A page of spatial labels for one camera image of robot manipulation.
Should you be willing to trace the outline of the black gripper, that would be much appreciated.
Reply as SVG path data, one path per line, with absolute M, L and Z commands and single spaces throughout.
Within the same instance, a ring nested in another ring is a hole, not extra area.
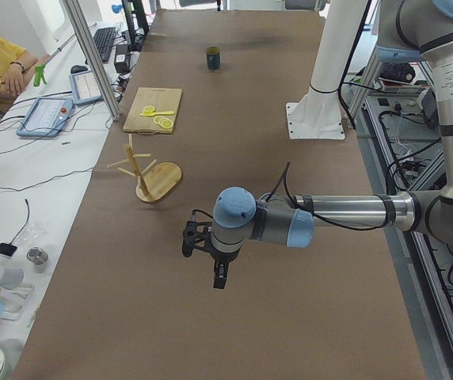
M 225 253 L 217 249 L 213 249 L 211 257 L 215 261 L 213 283 L 213 287 L 215 289 L 223 289 L 226 286 L 229 263 L 234 261 L 238 257 L 239 252 L 239 249 L 230 253 Z

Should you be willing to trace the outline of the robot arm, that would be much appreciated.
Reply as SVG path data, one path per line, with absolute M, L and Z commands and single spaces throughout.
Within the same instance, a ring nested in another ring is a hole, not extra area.
M 453 1 L 384 1 L 376 46 L 383 62 L 424 60 L 432 69 L 447 182 L 438 192 L 374 196 L 272 196 L 256 199 L 244 188 L 223 190 L 207 239 L 215 260 L 214 285 L 247 239 L 288 247 L 310 244 L 316 221 L 354 230 L 395 226 L 453 246 Z

